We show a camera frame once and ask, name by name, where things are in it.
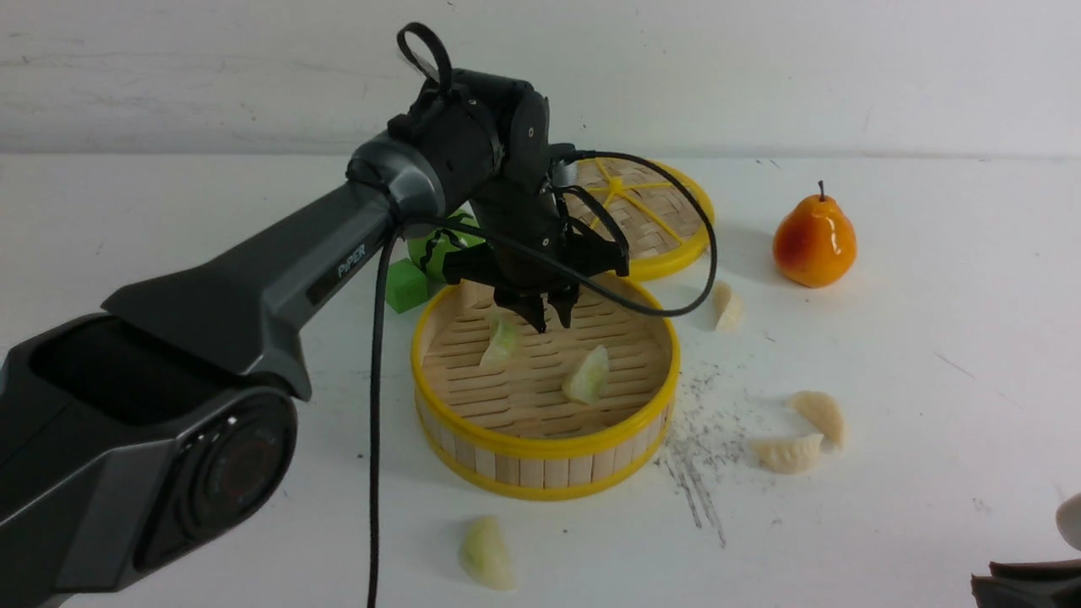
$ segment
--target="dumpling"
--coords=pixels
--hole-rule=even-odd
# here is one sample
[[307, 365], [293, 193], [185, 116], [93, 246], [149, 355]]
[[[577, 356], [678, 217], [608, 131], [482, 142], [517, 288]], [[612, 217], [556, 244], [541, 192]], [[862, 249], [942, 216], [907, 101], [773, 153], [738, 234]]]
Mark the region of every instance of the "dumpling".
[[488, 589], [515, 591], [518, 586], [499, 521], [491, 515], [469, 526], [458, 551], [458, 561], [472, 580]]
[[592, 406], [601, 398], [608, 376], [608, 348], [602, 345], [590, 351], [566, 376], [563, 381], [563, 394], [572, 401]]
[[849, 427], [844, 423], [844, 414], [841, 413], [841, 406], [837, 404], [837, 399], [817, 391], [800, 391], [788, 399], [788, 407], [808, 419], [833, 445], [844, 449]]
[[743, 319], [743, 301], [724, 281], [713, 283], [713, 308], [717, 310], [717, 331], [735, 329]]
[[818, 464], [822, 439], [823, 435], [818, 433], [795, 439], [755, 439], [750, 449], [770, 471], [795, 475]]
[[518, 326], [508, 315], [495, 313], [488, 319], [491, 341], [480, 358], [482, 369], [502, 368], [518, 349]]

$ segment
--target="table surface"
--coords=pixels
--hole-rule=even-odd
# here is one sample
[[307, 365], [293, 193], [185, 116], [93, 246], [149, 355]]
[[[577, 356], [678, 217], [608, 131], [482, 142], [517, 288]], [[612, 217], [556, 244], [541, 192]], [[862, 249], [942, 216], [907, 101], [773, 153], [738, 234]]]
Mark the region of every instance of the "table surface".
[[[334, 187], [344, 162], [0, 156], [0, 347], [208, 260]], [[457, 478], [412, 408], [419, 309], [388, 316], [382, 606], [959, 607], [989, 560], [1076, 556], [1054, 512], [1081, 491], [1081, 162], [670, 162], [712, 198], [746, 317], [726, 334], [709, 306], [675, 321], [678, 413], [624, 484], [546, 504]], [[812, 291], [778, 278], [770, 243], [817, 180], [860, 252]], [[699, 261], [648, 288], [675, 305], [705, 275]], [[119, 595], [66, 606], [362, 604], [373, 278], [369, 265], [303, 332], [315, 397], [267, 505]], [[774, 475], [746, 442], [810, 431], [783, 407], [801, 389], [839, 399], [851, 447]], [[485, 514], [516, 560], [512, 595], [457, 566], [465, 523]]]

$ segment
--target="green cube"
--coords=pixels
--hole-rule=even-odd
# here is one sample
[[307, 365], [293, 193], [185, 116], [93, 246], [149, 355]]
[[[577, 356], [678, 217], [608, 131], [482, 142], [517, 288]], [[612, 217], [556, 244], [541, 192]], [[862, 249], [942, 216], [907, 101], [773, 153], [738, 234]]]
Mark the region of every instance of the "green cube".
[[399, 260], [387, 270], [387, 304], [399, 315], [428, 301], [428, 277], [413, 265]]

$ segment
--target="yellow rim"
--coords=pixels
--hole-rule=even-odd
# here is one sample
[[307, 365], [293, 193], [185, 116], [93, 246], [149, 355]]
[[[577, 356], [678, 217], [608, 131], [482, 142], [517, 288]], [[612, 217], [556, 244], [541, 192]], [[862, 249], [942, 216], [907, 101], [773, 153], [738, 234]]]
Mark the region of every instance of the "yellow rim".
[[[660, 303], [642, 287], [630, 281], [624, 281], [624, 283], [638, 292], [651, 306], [660, 307]], [[502, 455], [525, 459], [571, 459], [591, 455], [614, 448], [637, 435], [656, 420], [676, 397], [676, 383], [679, 380], [680, 364], [679, 340], [676, 338], [676, 328], [672, 327], [671, 321], [663, 319], [672, 351], [668, 375], [665, 376], [665, 382], [660, 385], [657, 394], [653, 396], [653, 399], [623, 422], [599, 433], [569, 439], [523, 439], [478, 426], [454, 413], [446, 404], [437, 397], [436, 392], [431, 388], [431, 385], [423, 373], [424, 361], [421, 358], [421, 336], [424, 333], [424, 327], [429, 321], [431, 313], [436, 307], [451, 293], [454, 293], [456, 289], [459, 288], [457, 286], [444, 288], [425, 306], [424, 313], [421, 314], [421, 320], [417, 322], [416, 332], [413, 334], [413, 347], [410, 359], [413, 368], [413, 378], [416, 381], [416, 389], [424, 397], [428, 410], [431, 411], [432, 415], [443, 426], [455, 431], [458, 435], [468, 437], [469, 441], [478, 448], [483, 448]]]
[[[703, 211], [706, 212], [706, 215], [709, 217], [709, 223], [712, 224], [715, 222], [713, 204], [709, 200], [709, 195], [702, 189], [702, 186], [699, 186], [694, 180], [683, 174], [683, 172], [679, 169], [669, 167], [656, 160], [652, 162], [671, 173], [673, 177], [686, 186], [686, 189], [691, 190], [691, 194], [693, 194], [694, 198], [697, 199], [698, 204], [702, 206]], [[605, 183], [608, 183], [608, 176], [605, 176], [604, 180]], [[627, 189], [633, 189], [633, 186], [627, 186]], [[706, 226], [702, 225], [698, 227], [698, 230], [694, 233], [694, 236], [671, 251], [662, 253], [660, 255], [654, 255], [652, 257], [631, 260], [630, 276], [627, 278], [636, 281], [650, 281], [653, 279], [659, 279], [660, 277], [673, 275], [693, 264], [695, 260], [702, 256], [703, 252], [705, 252], [708, 247], [709, 235], [706, 233]]]
[[[419, 417], [421, 410], [418, 409], [416, 413]], [[424, 424], [421, 424], [421, 432], [424, 433], [424, 438], [428, 441], [428, 446], [431, 448], [431, 451], [436, 452], [436, 455], [439, 457], [439, 460], [443, 461], [443, 464], [445, 464], [446, 467], [453, 471], [458, 477], [462, 477], [473, 486], [496, 494], [510, 497], [512, 499], [558, 501], [579, 499], [589, 494], [596, 494], [597, 492], [606, 490], [633, 475], [635, 472], [644, 466], [646, 462], [650, 462], [653, 454], [655, 454], [657, 449], [665, 442], [665, 436], [668, 435], [669, 423], [671, 423], [671, 417], [665, 421], [665, 425], [660, 428], [660, 434], [657, 435], [656, 440], [654, 440], [653, 444], [646, 448], [645, 453], [638, 457], [637, 460], [632, 461], [627, 466], [600, 481], [570, 488], [523, 488], [521, 486], [511, 486], [510, 484], [496, 481], [491, 477], [485, 477], [480, 473], [469, 471], [465, 466], [462, 466], [458, 461], [451, 458], [451, 454], [446, 453], [446, 450], [444, 450], [443, 447], [440, 446], [435, 438], [432, 438], [432, 436], [428, 433], [428, 429], [425, 428]]]

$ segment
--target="robotic arm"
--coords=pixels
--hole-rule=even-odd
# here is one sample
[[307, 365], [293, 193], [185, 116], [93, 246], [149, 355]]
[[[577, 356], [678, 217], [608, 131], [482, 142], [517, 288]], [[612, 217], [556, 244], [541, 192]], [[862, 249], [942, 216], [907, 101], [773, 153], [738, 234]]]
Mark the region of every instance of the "robotic arm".
[[[409, 111], [356, 150], [345, 184], [210, 262], [123, 287], [105, 314], [9, 353], [0, 608], [121, 590], [256, 512], [292, 459], [292, 399], [311, 395], [301, 328], [398, 236], [423, 236], [470, 200], [489, 243], [449, 254], [444, 274], [493, 286], [496, 303], [538, 331], [544, 294], [569, 326], [575, 277], [627, 274], [626, 240], [591, 197], [577, 193], [616, 242], [566, 216], [562, 194], [573, 186], [561, 159], [573, 147], [549, 145], [547, 100], [521, 80], [452, 69], [421, 24], [398, 44], [428, 78]], [[705, 296], [649, 312], [682, 314]]]

